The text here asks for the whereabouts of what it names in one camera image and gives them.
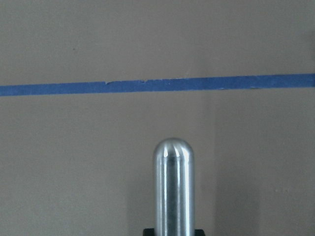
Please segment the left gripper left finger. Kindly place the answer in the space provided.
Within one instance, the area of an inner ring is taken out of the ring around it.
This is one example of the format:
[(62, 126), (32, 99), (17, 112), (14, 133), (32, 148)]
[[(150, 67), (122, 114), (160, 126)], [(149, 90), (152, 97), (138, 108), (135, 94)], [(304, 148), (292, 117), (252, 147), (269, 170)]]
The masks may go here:
[(146, 228), (143, 230), (143, 236), (155, 236), (154, 228)]

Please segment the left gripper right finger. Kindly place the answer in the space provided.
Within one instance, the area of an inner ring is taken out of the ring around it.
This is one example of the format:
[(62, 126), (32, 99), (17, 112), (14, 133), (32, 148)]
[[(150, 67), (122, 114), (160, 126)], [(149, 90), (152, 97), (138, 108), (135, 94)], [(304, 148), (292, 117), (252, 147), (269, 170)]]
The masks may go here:
[(205, 236), (205, 232), (203, 229), (195, 229), (194, 236)]

